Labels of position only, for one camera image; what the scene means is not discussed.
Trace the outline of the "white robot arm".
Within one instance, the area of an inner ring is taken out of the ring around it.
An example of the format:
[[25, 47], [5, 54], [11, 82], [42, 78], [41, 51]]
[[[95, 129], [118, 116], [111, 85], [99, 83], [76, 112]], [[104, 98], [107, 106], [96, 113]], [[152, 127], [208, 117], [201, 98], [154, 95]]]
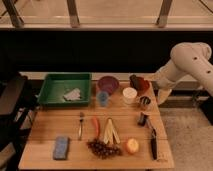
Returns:
[[185, 75], [192, 76], [213, 96], [213, 65], [209, 62], [212, 49], [207, 43], [179, 43], [170, 52], [170, 60], [155, 73], [159, 88], [157, 103], [163, 104], [172, 89]]

